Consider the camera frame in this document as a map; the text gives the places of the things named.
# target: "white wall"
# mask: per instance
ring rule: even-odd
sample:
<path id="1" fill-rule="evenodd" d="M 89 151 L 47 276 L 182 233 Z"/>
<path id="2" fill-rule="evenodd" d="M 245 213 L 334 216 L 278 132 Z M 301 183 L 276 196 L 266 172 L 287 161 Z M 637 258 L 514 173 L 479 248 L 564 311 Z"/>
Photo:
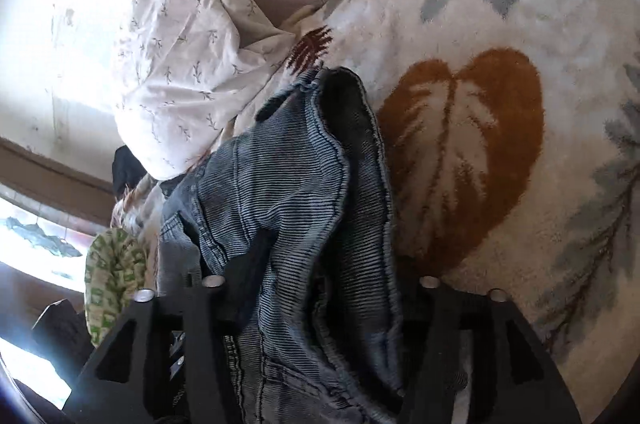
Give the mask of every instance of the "white wall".
<path id="1" fill-rule="evenodd" d="M 108 68 L 126 3 L 0 0 L 1 137 L 111 180 Z"/>

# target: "floral blanket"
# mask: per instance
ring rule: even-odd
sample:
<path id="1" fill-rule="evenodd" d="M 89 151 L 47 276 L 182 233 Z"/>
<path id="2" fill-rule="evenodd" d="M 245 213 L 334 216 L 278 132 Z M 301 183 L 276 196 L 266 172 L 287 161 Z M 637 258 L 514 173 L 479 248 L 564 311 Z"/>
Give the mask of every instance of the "floral blanket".
<path id="1" fill-rule="evenodd" d="M 385 139 L 398 266 L 506 290 L 583 420 L 609 403 L 640 353 L 640 0 L 330 0 L 280 29 L 251 0 L 133 2 L 116 119 L 156 178 L 317 60 L 351 68 Z"/>

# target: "jeans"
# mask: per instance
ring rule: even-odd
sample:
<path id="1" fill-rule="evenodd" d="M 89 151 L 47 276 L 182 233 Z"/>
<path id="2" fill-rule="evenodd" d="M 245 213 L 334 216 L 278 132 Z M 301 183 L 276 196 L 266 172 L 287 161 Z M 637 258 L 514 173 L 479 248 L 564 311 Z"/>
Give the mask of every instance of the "jeans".
<path id="1" fill-rule="evenodd" d="M 394 422 L 401 309 L 382 140 L 353 72 L 307 71 L 163 211 L 159 293 L 278 232 L 248 326 L 226 338 L 245 422 Z"/>

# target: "denim garment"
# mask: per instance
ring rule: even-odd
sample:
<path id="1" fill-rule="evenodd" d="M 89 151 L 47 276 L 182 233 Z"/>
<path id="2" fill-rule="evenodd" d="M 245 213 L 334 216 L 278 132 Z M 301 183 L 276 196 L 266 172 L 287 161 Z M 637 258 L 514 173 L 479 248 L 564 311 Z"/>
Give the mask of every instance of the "denim garment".
<path id="1" fill-rule="evenodd" d="M 245 422 L 394 422 L 400 305 L 382 140 L 353 72 L 311 70 L 168 198 L 161 294 L 278 232 L 257 308 L 226 351 Z"/>

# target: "metal bolt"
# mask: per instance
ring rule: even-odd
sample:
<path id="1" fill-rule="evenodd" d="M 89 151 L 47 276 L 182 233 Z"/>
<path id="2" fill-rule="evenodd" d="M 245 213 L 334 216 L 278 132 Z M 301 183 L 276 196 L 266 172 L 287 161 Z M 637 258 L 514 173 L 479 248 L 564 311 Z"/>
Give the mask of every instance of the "metal bolt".
<path id="1" fill-rule="evenodd" d="M 491 299 L 491 301 L 495 301 L 496 303 L 504 303 L 509 299 L 509 295 L 504 290 L 491 289 L 489 290 L 489 299 Z"/>
<path id="2" fill-rule="evenodd" d="M 151 289 L 142 289 L 133 294 L 133 301 L 138 303 L 146 303 L 156 297 L 156 293 Z"/>
<path id="3" fill-rule="evenodd" d="M 440 286 L 440 280 L 433 276 L 422 276 L 420 278 L 420 285 L 425 289 L 436 289 Z"/>
<path id="4" fill-rule="evenodd" d="M 225 284 L 224 276 L 207 276 L 206 278 L 202 279 L 203 287 L 215 288 L 215 287 L 222 287 L 222 285 L 224 284 Z"/>

